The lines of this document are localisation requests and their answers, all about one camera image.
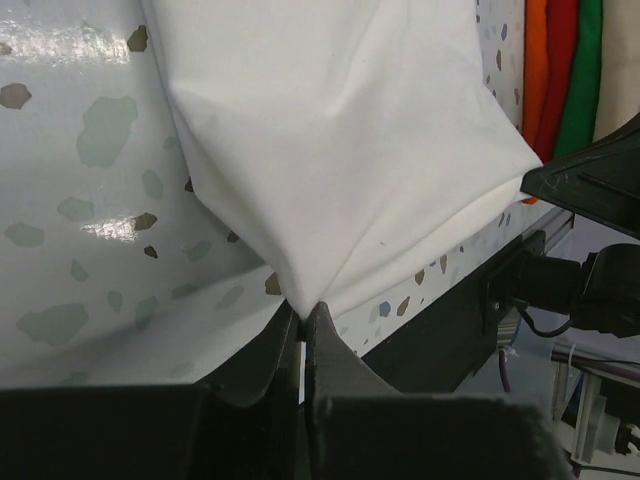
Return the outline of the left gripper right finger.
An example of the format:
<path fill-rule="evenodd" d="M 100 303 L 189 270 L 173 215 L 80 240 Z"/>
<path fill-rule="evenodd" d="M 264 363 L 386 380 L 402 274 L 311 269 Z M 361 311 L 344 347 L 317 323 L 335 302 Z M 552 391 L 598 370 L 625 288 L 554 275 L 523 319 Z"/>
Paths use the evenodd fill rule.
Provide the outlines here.
<path fill-rule="evenodd" d="M 369 455 L 377 433 L 372 415 L 399 392 L 338 334 L 329 307 L 318 303 L 305 322 L 305 424 L 311 477 L 340 478 Z"/>

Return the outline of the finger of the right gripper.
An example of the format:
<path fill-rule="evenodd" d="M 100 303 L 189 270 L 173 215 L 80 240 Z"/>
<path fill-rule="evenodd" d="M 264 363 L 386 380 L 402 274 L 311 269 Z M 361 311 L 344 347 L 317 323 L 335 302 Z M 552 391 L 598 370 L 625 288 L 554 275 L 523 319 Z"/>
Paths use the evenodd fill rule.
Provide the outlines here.
<path fill-rule="evenodd" d="M 639 233 L 639 117 L 527 172 L 522 193 L 625 235 Z"/>

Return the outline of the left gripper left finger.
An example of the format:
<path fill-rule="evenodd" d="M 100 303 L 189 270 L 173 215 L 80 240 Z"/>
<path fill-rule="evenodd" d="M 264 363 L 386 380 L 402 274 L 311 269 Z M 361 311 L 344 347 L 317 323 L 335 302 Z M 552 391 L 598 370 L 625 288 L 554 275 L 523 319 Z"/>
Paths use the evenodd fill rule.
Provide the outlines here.
<path fill-rule="evenodd" d="M 295 476 L 299 318 L 282 303 L 264 329 L 213 373 L 197 430 L 199 479 Z"/>

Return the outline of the white printed t shirt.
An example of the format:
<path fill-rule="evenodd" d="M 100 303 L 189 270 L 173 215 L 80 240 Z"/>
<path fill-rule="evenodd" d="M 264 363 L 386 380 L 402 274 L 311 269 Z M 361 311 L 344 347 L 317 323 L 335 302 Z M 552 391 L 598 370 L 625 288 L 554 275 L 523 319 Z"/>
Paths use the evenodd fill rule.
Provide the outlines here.
<path fill-rule="evenodd" d="M 535 222 L 521 1 L 5 1 L 1 385 L 364 354 Z"/>

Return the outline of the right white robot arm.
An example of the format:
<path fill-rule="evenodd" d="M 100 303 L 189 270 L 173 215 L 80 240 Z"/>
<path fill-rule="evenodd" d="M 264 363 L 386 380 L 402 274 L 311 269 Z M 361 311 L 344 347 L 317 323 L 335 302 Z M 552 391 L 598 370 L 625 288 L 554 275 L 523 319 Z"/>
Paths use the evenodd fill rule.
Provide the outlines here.
<path fill-rule="evenodd" d="M 592 145 L 526 173 L 521 190 L 632 238 L 639 236 L 639 119 L 633 117 Z M 639 333 L 639 247 L 615 244 L 584 262 L 543 254 L 542 231 L 519 239 L 484 278 L 487 325 L 515 309 L 532 332 L 554 338 L 571 327 L 613 334 Z M 529 309 L 567 316 L 541 331 Z"/>

